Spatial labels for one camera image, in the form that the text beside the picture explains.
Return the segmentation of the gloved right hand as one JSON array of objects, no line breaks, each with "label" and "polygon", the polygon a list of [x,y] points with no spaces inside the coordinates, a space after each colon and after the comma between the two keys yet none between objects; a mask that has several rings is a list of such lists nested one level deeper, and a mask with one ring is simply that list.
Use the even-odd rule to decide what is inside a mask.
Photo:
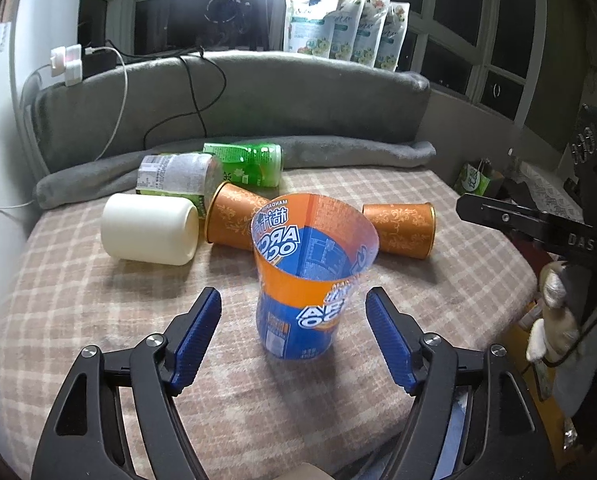
[{"label": "gloved right hand", "polygon": [[581,336],[575,314],[585,306],[587,271],[565,261],[553,261],[541,269],[538,307],[541,317],[532,325],[525,356],[531,363],[565,357]]}]

